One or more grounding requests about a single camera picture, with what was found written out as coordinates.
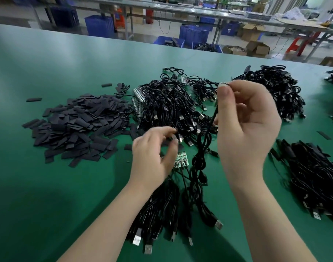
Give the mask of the cardboard box with parts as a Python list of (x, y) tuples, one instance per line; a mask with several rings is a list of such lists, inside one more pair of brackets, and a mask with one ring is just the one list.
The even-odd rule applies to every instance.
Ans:
[(222, 52), (225, 54), (231, 54), (231, 55), (247, 56), (246, 49), (242, 48), (240, 46), (225, 45), (222, 48)]

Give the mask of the person's left hand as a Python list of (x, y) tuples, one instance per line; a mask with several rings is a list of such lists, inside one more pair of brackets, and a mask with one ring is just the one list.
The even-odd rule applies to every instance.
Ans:
[[(153, 127), (133, 141), (129, 186), (150, 196), (164, 182), (170, 173), (166, 171), (166, 154), (160, 156), (161, 145), (176, 133), (170, 126)], [(169, 146), (178, 146), (178, 141), (172, 140)]]

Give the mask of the red plastic stool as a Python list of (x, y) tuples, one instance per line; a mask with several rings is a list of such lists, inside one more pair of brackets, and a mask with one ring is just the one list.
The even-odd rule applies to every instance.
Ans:
[(291, 45), (287, 48), (285, 54), (289, 54), (290, 52), (294, 52), (295, 56), (299, 57), (303, 53), (304, 49), (307, 45), (313, 44), (313, 42), (317, 39), (320, 33), (317, 32), (309, 37), (297, 37), (291, 43)]

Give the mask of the blue crate with black parts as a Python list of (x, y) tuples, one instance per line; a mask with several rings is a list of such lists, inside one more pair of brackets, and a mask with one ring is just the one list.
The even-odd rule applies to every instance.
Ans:
[(185, 40), (180, 39), (180, 38), (158, 36), (157, 39), (153, 42), (153, 44), (176, 47), (176, 48), (183, 48), (184, 44), (185, 44)]

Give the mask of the person's right hand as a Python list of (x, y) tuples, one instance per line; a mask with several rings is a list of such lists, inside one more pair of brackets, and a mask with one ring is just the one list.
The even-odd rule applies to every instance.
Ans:
[[(282, 124), (274, 99), (259, 83), (234, 80), (220, 84), (228, 84), (234, 92), (234, 128), (217, 136), (225, 175), (263, 176), (265, 159)], [(218, 126), (217, 115), (214, 124)]]

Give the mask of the orange plastic stool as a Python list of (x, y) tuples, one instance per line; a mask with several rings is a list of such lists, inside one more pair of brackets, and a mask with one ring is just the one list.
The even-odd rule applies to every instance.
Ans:
[(123, 15), (123, 11), (119, 6), (114, 6), (114, 27), (115, 32), (120, 29), (125, 29), (126, 20)]

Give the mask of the green circuit board panel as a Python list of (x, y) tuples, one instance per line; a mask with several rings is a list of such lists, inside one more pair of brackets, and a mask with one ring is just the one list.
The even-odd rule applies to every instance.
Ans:
[(173, 169), (179, 169), (179, 168), (188, 168), (189, 162), (188, 157), (185, 151), (181, 151), (177, 154)]

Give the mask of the person's left forearm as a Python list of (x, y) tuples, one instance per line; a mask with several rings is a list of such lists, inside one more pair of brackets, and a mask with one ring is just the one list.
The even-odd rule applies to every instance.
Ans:
[(57, 262), (116, 262), (129, 228), (158, 186), (128, 182)]

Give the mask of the dark blue plastic crate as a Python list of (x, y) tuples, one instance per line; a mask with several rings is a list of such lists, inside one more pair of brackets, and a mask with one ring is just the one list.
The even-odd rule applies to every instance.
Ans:
[(73, 28), (80, 25), (77, 10), (75, 8), (50, 7), (50, 11), (52, 17), (49, 13), (49, 9), (45, 7), (45, 12), (50, 23), (53, 23), (52, 19), (54, 19), (57, 27)]

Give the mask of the person's right forearm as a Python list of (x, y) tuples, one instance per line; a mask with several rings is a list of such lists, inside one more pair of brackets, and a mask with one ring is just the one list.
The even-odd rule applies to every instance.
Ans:
[(317, 262), (259, 175), (226, 178), (236, 199), (253, 262)]

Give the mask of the open cardboard box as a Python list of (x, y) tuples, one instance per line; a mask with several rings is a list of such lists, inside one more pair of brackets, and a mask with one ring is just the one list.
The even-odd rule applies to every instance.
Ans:
[(241, 39), (246, 42), (259, 41), (264, 31), (265, 27), (263, 25), (247, 23), (242, 28)]
[(248, 57), (265, 58), (270, 52), (270, 47), (263, 42), (250, 41), (246, 45), (246, 52)]

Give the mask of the pile of white plastic bags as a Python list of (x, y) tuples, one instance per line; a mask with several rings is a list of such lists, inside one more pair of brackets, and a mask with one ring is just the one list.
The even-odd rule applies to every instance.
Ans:
[(287, 20), (292, 20), (292, 21), (306, 21), (307, 19), (305, 18), (304, 14), (301, 12), (300, 8), (295, 7), (284, 14), (282, 13), (276, 13), (274, 15), (275, 18), (277, 19), (287, 19)]

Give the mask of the pile of black sleeve pieces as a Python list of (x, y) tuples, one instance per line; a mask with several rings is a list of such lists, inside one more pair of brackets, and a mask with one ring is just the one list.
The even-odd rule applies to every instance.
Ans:
[(46, 148), (45, 163), (71, 159), (69, 167), (80, 161), (98, 162), (117, 152), (117, 136), (126, 132), (134, 108), (127, 100), (111, 95), (84, 94), (70, 98), (66, 105), (47, 108), (42, 119), (22, 125), (32, 130), (33, 146)]

